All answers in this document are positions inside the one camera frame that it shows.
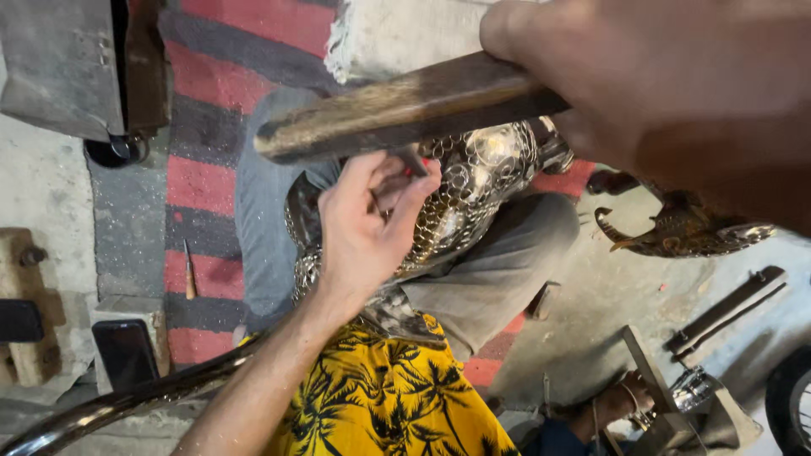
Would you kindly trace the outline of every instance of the wooden-handled tool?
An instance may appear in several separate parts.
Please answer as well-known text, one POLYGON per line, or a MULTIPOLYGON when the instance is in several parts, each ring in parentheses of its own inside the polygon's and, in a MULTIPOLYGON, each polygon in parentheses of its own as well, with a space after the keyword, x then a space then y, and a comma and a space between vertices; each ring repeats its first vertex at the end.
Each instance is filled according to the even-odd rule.
POLYGON ((186 299, 197 297, 197 286, 195 286, 195 271, 191 267, 191 255, 189 254, 189 243, 184 239, 183 248, 186 250, 186 299))
POLYGON ((260 128, 254 145, 276 163, 317 161, 403 147, 568 108, 526 70, 478 52, 272 120, 260 128))

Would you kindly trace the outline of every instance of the smartphone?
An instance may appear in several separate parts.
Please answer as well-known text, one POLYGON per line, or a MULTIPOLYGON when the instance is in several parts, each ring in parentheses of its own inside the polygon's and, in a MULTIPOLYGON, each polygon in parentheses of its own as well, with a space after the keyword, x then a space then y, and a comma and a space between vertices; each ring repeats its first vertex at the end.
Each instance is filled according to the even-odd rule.
POLYGON ((113 391, 160 378, 143 320, 99 321, 92 331, 113 391))

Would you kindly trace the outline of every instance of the palm tree print shirt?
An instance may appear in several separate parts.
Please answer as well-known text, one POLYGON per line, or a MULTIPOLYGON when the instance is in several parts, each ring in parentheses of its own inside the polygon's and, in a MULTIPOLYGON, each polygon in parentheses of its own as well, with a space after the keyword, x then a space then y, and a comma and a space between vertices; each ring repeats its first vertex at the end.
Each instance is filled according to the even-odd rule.
POLYGON ((461 371, 448 348, 347 325, 298 387, 266 454, 518 455, 461 371))

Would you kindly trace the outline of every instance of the hand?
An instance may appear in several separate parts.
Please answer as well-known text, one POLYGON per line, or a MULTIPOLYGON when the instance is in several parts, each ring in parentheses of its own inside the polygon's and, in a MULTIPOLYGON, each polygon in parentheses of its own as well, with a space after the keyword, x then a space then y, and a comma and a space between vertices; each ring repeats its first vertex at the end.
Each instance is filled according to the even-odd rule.
MULTIPOLYGON (((706 180, 697 174, 712 166, 726 170, 740 160, 740 151, 724 154, 719 147, 717 135, 731 130, 730 121, 776 118, 809 99, 809 62, 802 57, 808 18, 779 18, 770 7, 742 11, 734 2, 705 0, 501 2, 484 17, 480 35, 485 50, 527 68, 569 102, 573 109, 554 121, 578 156, 689 187, 706 180), (711 148, 693 144, 709 140, 711 148), (681 147, 672 145, 677 142, 681 147), (668 162, 685 158, 702 166, 685 166, 677 175, 681 170, 668 162)), ((750 132, 752 125, 740 129, 750 132)), ((748 165, 774 155, 774 137, 783 135, 773 133, 770 153, 758 150, 748 165)), ((739 136, 737 142, 748 141, 739 136)))
POLYGON ((324 254, 318 293, 346 309, 346 320, 385 282, 411 249, 414 225, 425 199, 440 185, 438 161, 429 161, 429 175, 405 183, 402 165, 385 152, 354 157, 346 163, 335 187, 318 199, 324 254), (396 182, 399 185, 385 185, 396 182), (380 203, 372 189, 381 191, 380 203), (381 212, 392 208, 388 221, 381 212))

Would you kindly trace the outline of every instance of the striped mat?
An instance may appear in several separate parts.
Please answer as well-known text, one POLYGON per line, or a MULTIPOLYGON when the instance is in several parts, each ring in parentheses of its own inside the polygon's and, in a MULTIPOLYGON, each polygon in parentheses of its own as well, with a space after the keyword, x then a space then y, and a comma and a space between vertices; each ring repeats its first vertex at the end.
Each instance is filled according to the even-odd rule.
MULTIPOLYGON (((342 92, 322 59, 336 5, 327 0, 179 0, 159 29, 174 72, 166 171, 165 308, 175 369, 232 347, 242 303, 242 255, 234 226, 234 180, 247 116, 280 86, 342 92), (199 297, 186 300, 183 240, 199 297)), ((579 196, 593 165, 534 185, 579 196)), ((498 372, 523 326, 517 316, 466 364, 480 391, 498 372)))

